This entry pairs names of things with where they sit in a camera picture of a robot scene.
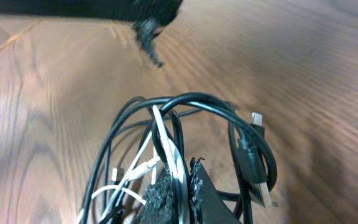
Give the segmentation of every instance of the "usb connector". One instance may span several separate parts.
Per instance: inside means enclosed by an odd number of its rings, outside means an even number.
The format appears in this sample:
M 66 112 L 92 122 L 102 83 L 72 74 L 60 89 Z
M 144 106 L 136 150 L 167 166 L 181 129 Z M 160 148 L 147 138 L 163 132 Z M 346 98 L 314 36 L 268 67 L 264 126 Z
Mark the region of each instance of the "usb connector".
M 112 168 L 111 181 L 117 184 L 124 177 L 125 170 L 123 168 Z
M 136 180 L 139 177 L 142 177 L 145 173 L 152 170 L 158 164 L 158 162 L 160 162 L 159 156 L 153 157 L 153 159 L 141 163 L 141 165 L 137 166 L 129 173 L 128 180 Z
M 262 136 L 265 137 L 265 128 L 262 126 L 263 116 L 258 113 L 252 113 L 251 126 Z M 250 197 L 251 200 L 263 207 L 268 207 L 272 205 L 272 201 L 270 199 L 269 188 L 267 187 L 267 183 L 259 183 L 259 184 L 250 184 Z

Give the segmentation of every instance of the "black object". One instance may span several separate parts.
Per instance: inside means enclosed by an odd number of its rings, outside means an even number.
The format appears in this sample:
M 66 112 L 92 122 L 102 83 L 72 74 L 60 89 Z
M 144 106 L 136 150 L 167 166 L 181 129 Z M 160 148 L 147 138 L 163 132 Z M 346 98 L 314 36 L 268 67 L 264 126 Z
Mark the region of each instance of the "black object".
M 206 173 L 201 160 L 191 160 L 190 209 L 192 223 L 226 223 L 240 224 L 220 199 L 211 179 Z
M 265 166 L 260 157 L 257 146 L 251 146 L 248 140 L 239 139 L 238 160 L 242 171 L 242 178 L 251 184 L 267 182 Z
M 178 223 L 178 202 L 169 170 L 163 169 L 156 183 L 147 187 L 144 199 L 147 203 L 142 209 L 137 223 Z
M 163 63 L 152 43 L 155 30 L 176 18 L 181 3 L 182 0 L 0 0 L 0 14 L 132 21 L 140 47 L 161 67 Z
M 265 127 L 257 124 L 250 124 L 262 137 L 265 137 Z
M 228 133 L 229 133 L 229 145 L 230 145 L 230 152 L 233 159 L 234 170 L 236 172 L 237 183 L 239 185 L 240 194 L 239 198 L 237 199 L 236 206 L 234 207 L 233 214 L 236 218 L 240 218 L 242 213 L 242 218 L 244 224 L 251 224 L 252 221 L 252 208 L 250 202 L 250 195 L 249 195 L 249 186 L 247 182 L 243 179 L 242 169 L 240 166 L 240 160 L 238 156 L 238 148 L 236 144 L 236 139 L 234 135 L 234 125 L 229 123 L 228 126 Z M 244 139 L 244 133 L 239 133 L 241 138 Z

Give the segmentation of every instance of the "black fuzzy object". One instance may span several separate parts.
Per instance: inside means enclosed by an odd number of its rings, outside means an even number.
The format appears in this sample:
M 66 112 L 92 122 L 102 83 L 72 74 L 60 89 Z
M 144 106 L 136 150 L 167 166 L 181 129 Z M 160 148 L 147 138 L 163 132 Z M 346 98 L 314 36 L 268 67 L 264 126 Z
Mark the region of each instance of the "black fuzzy object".
M 163 62 L 158 59 L 153 43 L 153 39 L 156 37 L 155 30 L 157 30 L 158 27 L 159 24 L 157 20 L 151 18 L 141 22 L 134 22 L 132 29 L 136 32 L 136 40 L 140 44 L 141 49 L 143 49 L 149 55 L 151 61 L 160 68 Z
M 190 218 L 191 223 L 202 224 L 203 216 L 201 215 L 201 206 L 203 200 L 200 197 L 200 192 L 203 187 L 203 180 L 197 175 L 197 170 L 201 167 L 201 160 L 203 158 L 196 159 L 193 157 L 190 161 L 191 174 L 190 174 Z
M 147 203 L 139 216 L 140 223 L 178 223 L 178 203 L 168 170 L 161 171 L 156 183 L 146 189 L 144 199 Z

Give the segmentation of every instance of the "wooden table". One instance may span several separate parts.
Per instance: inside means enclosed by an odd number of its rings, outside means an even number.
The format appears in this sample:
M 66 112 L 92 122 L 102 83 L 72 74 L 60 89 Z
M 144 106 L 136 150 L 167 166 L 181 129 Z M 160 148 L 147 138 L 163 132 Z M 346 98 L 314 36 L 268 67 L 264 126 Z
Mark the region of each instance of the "wooden table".
M 187 1 L 157 50 L 160 70 L 127 24 L 47 19 L 0 51 L 0 223 L 72 223 L 121 106 L 187 91 L 264 115 L 277 206 L 255 205 L 256 223 L 358 223 L 358 1 Z M 227 124 L 183 125 L 187 161 L 238 192 Z M 140 133 L 115 142 L 112 167 Z

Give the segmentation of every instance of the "wood grain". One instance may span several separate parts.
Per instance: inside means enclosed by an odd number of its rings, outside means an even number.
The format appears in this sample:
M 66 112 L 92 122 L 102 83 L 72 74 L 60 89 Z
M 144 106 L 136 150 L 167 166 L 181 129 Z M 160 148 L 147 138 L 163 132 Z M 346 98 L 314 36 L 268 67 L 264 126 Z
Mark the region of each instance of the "wood grain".
M 128 24 L 43 21 L 0 52 L 0 223 L 71 223 L 119 108 L 186 91 L 264 115 L 277 206 L 254 206 L 256 223 L 358 223 L 358 1 L 186 1 L 157 51 L 160 70 Z M 237 192 L 226 123 L 183 125 L 186 159 Z M 112 166 L 127 167 L 139 131 Z

